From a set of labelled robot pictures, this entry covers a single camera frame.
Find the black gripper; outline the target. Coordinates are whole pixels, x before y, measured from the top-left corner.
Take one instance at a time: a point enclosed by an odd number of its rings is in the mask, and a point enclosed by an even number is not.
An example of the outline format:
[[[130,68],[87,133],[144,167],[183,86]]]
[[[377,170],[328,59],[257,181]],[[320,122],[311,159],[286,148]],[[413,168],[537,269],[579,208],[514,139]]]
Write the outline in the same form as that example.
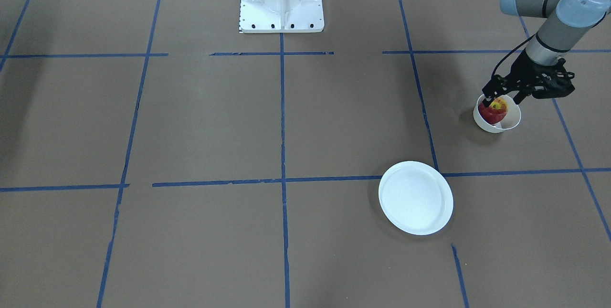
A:
[[[575,74],[565,69],[565,62],[565,58],[560,57],[556,64],[540,65],[522,51],[508,75],[491,75],[482,89],[483,106],[489,108],[496,99],[513,91],[516,92],[513,103],[517,106],[529,96],[535,99],[567,97],[575,91],[572,83]]]

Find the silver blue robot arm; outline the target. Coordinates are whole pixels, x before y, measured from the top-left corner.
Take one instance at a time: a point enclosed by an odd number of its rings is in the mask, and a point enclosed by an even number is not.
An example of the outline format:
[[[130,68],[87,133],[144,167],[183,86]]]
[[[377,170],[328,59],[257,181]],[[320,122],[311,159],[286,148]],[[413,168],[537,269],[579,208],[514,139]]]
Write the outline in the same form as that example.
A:
[[[503,13],[539,17],[543,25],[518,46],[521,53],[506,76],[491,74],[482,89],[483,105],[515,92],[513,101],[526,97],[553,99],[574,91],[574,74],[565,67],[565,55],[579,40],[610,14],[611,0],[501,0]]]

